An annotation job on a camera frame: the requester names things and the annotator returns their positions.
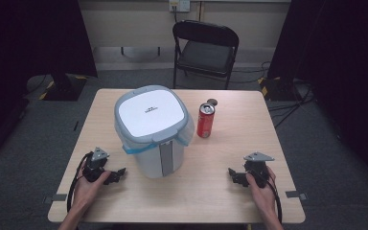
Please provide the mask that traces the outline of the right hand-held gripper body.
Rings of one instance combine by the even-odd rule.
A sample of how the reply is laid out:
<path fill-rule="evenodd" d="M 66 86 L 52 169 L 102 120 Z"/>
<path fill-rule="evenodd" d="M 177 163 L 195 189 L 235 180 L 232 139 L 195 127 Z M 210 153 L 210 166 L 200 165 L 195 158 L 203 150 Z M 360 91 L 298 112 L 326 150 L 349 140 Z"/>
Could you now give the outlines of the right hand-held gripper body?
<path fill-rule="evenodd" d="M 264 188 L 269 179 L 269 172 L 266 166 L 266 162 L 273 161 L 274 158 L 261 152 L 255 151 L 248 155 L 245 155 L 243 159 L 245 160 L 245 170 L 253 175 L 256 184 L 260 188 Z"/>

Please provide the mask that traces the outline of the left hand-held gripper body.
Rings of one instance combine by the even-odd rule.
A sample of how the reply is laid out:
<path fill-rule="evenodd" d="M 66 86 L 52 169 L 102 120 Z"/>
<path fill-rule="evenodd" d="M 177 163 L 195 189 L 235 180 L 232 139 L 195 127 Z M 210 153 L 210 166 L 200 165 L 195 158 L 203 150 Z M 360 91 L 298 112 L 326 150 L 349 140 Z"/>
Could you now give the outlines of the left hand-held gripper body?
<path fill-rule="evenodd" d="M 85 165 L 82 175 L 89 181 L 95 182 L 104 172 L 104 165 L 109 154 L 103 149 L 95 147 L 93 151 L 86 154 Z"/>

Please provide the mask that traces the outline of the red soda can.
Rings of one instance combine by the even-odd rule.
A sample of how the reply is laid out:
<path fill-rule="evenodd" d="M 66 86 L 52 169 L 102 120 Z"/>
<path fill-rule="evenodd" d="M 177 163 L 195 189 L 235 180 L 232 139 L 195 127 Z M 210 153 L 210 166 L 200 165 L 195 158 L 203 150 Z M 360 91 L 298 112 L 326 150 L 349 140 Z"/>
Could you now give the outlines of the red soda can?
<path fill-rule="evenodd" d="M 215 106 L 211 103 L 203 103 L 199 107 L 196 131 L 199 137 L 207 138 L 211 135 L 215 112 Z"/>

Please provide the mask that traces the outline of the person's left hand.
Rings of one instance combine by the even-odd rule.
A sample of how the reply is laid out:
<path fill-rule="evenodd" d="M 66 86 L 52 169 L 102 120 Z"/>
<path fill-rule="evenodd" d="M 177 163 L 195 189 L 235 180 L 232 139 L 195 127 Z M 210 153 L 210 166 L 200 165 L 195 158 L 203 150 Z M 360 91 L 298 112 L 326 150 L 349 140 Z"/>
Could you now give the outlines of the person's left hand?
<path fill-rule="evenodd" d="M 96 181 L 89 182 L 82 174 L 80 174 L 74 191 L 72 208 L 86 210 L 93 203 L 97 193 L 109 176 L 110 171 L 105 171 Z"/>

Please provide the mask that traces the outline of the person's right hand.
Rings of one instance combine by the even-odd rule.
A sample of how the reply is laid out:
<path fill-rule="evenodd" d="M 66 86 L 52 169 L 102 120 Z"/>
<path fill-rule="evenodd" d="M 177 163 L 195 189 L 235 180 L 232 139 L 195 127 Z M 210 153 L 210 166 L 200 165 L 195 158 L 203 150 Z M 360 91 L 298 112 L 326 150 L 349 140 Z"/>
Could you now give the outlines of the person's right hand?
<path fill-rule="evenodd" d="M 252 199 L 263 219 L 277 218 L 275 206 L 275 194 L 271 188 L 274 186 L 275 174 L 271 168 L 267 168 L 269 180 L 264 188 L 260 188 L 252 174 L 248 173 L 246 179 L 249 183 Z"/>

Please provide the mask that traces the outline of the grey tape strip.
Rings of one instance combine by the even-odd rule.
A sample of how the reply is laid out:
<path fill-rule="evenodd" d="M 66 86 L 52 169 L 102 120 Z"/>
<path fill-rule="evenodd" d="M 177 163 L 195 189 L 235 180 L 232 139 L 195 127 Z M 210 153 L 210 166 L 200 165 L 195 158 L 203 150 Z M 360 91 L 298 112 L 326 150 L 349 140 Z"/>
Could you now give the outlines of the grey tape strip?
<path fill-rule="evenodd" d="M 43 198 L 44 204 L 51 204 L 54 201 L 65 201 L 67 199 L 67 194 L 55 194 L 51 196 L 45 196 Z"/>
<path fill-rule="evenodd" d="M 307 200 L 308 196 L 305 193 L 300 193 L 298 191 L 286 191 L 287 198 L 297 197 L 300 200 Z"/>

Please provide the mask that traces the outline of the black stand base striped tape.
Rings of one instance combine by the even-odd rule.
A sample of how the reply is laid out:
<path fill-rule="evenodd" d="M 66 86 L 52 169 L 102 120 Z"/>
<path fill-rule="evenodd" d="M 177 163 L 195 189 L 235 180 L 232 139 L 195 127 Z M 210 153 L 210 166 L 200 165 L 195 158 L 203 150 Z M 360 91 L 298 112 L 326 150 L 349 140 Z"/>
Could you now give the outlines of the black stand base striped tape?
<path fill-rule="evenodd" d="M 302 100 L 300 93 L 295 87 L 294 83 L 286 82 L 281 78 L 258 79 L 258 84 L 261 87 L 261 92 L 267 101 L 271 102 L 288 102 Z"/>
<path fill-rule="evenodd" d="M 87 77 L 80 76 L 61 67 L 54 67 L 49 72 L 52 81 L 39 97 L 42 101 L 75 102 L 79 99 Z"/>

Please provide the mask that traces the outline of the grey round floor disc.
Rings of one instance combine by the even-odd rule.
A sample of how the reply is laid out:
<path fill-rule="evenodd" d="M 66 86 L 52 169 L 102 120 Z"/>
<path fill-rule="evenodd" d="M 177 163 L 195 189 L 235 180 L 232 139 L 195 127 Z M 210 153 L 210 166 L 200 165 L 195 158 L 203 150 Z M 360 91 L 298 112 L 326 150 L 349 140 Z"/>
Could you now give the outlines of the grey round floor disc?
<path fill-rule="evenodd" d="M 27 81 L 27 92 L 42 92 L 53 81 L 51 75 L 38 75 L 31 77 Z"/>

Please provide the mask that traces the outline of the black folding chair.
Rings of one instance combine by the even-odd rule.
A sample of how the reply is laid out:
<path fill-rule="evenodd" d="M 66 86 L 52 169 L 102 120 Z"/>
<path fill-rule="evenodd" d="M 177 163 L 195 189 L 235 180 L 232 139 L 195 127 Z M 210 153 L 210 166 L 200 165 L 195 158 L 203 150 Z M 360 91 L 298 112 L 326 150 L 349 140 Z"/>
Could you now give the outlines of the black folding chair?
<path fill-rule="evenodd" d="M 174 39 L 173 86 L 177 70 L 226 79 L 227 89 L 236 60 L 239 37 L 230 28 L 195 20 L 172 27 Z"/>

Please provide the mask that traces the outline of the black curtain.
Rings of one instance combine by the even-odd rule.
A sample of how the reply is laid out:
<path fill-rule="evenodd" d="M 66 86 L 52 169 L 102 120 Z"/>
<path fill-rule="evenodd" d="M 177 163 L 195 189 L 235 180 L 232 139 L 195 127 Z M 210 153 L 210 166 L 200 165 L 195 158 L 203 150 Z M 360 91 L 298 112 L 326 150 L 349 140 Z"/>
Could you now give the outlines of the black curtain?
<path fill-rule="evenodd" d="M 0 147 L 28 104 L 28 79 L 54 67 L 97 75 L 79 0 L 0 0 Z"/>
<path fill-rule="evenodd" d="M 310 81 L 368 166 L 368 0 L 291 0 L 268 76 Z"/>

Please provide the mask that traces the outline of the white wall outlet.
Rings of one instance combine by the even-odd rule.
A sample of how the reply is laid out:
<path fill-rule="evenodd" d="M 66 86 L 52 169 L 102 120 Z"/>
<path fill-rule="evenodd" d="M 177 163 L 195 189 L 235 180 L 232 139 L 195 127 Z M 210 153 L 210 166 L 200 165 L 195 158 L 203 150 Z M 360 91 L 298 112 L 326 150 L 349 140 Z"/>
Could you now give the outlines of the white wall outlet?
<path fill-rule="evenodd" d="M 170 12 L 189 12 L 191 10 L 190 0 L 169 0 Z"/>

